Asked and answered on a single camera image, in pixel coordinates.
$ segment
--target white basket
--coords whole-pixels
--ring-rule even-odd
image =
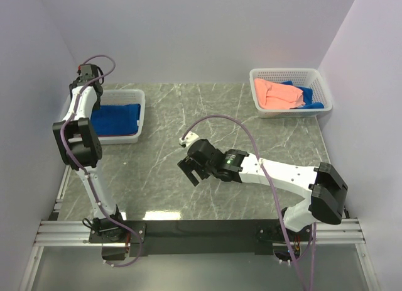
[[[289,109],[289,110],[274,110],[263,109],[259,106],[254,79],[265,79],[270,82],[286,82],[291,80],[293,85],[307,87],[313,89],[313,102],[321,102],[324,105],[323,109]],[[323,81],[320,72],[315,69],[308,68],[268,68],[268,69],[253,69],[250,71],[251,94],[253,95],[254,103],[258,110],[260,118],[272,117],[313,117],[323,112],[332,109],[330,92]]]
[[[101,105],[115,105],[122,106],[125,104],[139,104],[139,120],[138,132],[133,135],[127,136],[104,136],[99,137],[100,143],[102,145],[117,145],[124,143],[136,143],[141,134],[144,124],[144,114],[145,114],[145,93],[142,90],[134,89],[123,89],[123,90],[104,90],[103,95],[100,99]]]

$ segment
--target marble tabletop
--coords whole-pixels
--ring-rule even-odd
[[[271,189],[221,182],[209,177],[194,187],[177,166],[186,155],[178,139],[197,119],[225,114],[240,119],[255,137],[263,158],[317,166],[329,158],[316,118],[261,119],[249,84],[111,84],[105,89],[145,92],[144,127],[131,145],[105,145],[103,172],[127,219],[274,219]],[[253,152],[243,130],[225,119],[209,119],[195,129],[216,148]],[[301,197],[278,191],[281,208]],[[68,178],[58,220],[92,218],[87,193],[76,175]]]

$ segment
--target storage bin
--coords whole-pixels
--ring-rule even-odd
[[[288,80],[293,82],[295,86],[307,87],[313,90],[313,102],[321,102],[323,109],[289,109],[274,110],[263,109],[259,106],[254,79],[265,79],[270,82],[282,83]],[[320,72],[315,69],[308,68],[268,68],[253,69],[250,71],[251,94],[253,95],[258,116],[260,118],[288,118],[288,117],[313,117],[332,109],[332,101],[330,92],[321,77]]]
[[[102,145],[117,145],[124,143],[136,143],[143,130],[145,114],[145,93],[142,90],[122,89],[122,90],[104,90],[100,99],[101,105],[126,105],[139,104],[139,120],[137,121],[138,132],[126,136],[103,136],[99,137]]]

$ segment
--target blue cloth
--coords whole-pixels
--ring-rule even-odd
[[[139,104],[100,106],[93,111],[91,123],[98,136],[125,136],[138,132]]]
[[[293,85],[291,80],[287,82],[283,82],[283,85]],[[304,106],[298,107],[297,109],[323,109],[324,105],[321,102],[313,102],[313,90],[306,87],[297,87],[303,91],[303,101],[305,103]]]

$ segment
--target pink cloth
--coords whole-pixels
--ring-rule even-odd
[[[304,106],[303,91],[292,85],[254,79],[258,104],[263,109],[293,109]]]

